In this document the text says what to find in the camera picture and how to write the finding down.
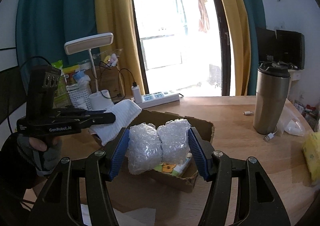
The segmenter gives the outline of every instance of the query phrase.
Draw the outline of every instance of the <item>white power strip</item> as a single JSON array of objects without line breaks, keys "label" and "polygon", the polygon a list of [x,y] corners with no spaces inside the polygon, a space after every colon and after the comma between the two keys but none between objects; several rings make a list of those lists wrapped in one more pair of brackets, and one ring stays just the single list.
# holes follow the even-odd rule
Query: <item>white power strip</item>
[{"label": "white power strip", "polygon": [[145,94],[141,95],[141,98],[142,102],[138,103],[137,105],[142,109],[180,100],[179,93],[173,90]]}]

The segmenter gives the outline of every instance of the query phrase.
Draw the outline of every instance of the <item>black lid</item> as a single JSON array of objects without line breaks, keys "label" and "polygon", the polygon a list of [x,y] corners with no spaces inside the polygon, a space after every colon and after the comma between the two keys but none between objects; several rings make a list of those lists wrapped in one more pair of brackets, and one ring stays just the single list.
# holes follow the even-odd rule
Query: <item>black lid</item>
[{"label": "black lid", "polygon": [[290,77],[288,68],[284,65],[279,65],[276,62],[263,62],[259,66],[258,70],[261,73],[276,76],[276,77],[282,77],[282,78]]}]

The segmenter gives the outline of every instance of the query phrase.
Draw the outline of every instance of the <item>bubble wrap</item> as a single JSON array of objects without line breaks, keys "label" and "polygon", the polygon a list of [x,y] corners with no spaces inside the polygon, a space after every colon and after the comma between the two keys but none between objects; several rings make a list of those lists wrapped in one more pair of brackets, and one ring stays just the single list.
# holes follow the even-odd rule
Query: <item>bubble wrap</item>
[{"label": "bubble wrap", "polygon": [[186,119],[168,121],[158,127],[157,132],[162,141],[163,162],[182,165],[189,152],[187,140],[191,125]]},{"label": "bubble wrap", "polygon": [[131,174],[151,170],[161,163],[161,142],[153,124],[132,126],[129,138],[128,169]]}]

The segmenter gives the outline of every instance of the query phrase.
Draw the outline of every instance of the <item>metal bolt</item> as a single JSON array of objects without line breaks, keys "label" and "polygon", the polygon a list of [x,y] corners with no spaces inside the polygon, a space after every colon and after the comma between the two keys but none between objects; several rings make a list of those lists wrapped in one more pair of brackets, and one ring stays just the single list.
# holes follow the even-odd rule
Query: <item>metal bolt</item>
[{"label": "metal bolt", "polygon": [[70,161],[70,158],[67,158],[67,157],[61,159],[62,164],[67,164],[69,161]]},{"label": "metal bolt", "polygon": [[220,150],[216,150],[215,152],[213,152],[213,154],[216,156],[216,157],[221,157],[223,155],[223,152],[220,151]]},{"label": "metal bolt", "polygon": [[257,159],[255,157],[249,157],[248,160],[252,164],[257,163]]},{"label": "metal bolt", "polygon": [[104,154],[104,151],[103,151],[103,150],[97,150],[97,151],[94,153],[94,155],[95,155],[96,157],[101,157],[103,154]]}]

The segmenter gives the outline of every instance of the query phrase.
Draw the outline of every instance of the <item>cardboard box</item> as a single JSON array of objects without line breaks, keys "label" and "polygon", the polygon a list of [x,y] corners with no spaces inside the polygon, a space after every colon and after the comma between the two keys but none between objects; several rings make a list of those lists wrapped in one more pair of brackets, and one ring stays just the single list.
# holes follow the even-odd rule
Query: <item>cardboard box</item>
[{"label": "cardboard box", "polygon": [[[119,101],[123,97],[123,88],[121,86],[121,81],[118,83],[118,75],[119,71],[116,66],[110,67],[109,69],[96,67],[97,79],[99,90],[108,90],[110,93],[110,97],[114,97],[113,101]],[[95,78],[93,76],[92,70],[86,70],[85,73],[90,77],[90,88],[92,93],[96,92],[95,87]]]},{"label": "cardboard box", "polygon": [[[164,125],[167,121],[182,118],[187,119],[192,127],[196,127],[203,140],[207,140],[212,143],[214,135],[214,125],[211,122],[196,119],[194,117],[182,117],[175,113],[160,113],[143,109],[138,117],[135,118],[133,122],[128,126],[128,128],[144,122],[152,123],[156,126],[156,128],[158,128],[160,125]],[[172,188],[190,193],[192,192],[195,185],[196,178],[198,176],[198,170],[194,160],[192,160],[190,166],[181,177],[175,177],[155,170],[146,171],[144,172],[144,174],[155,179],[156,181],[171,186]]]}]

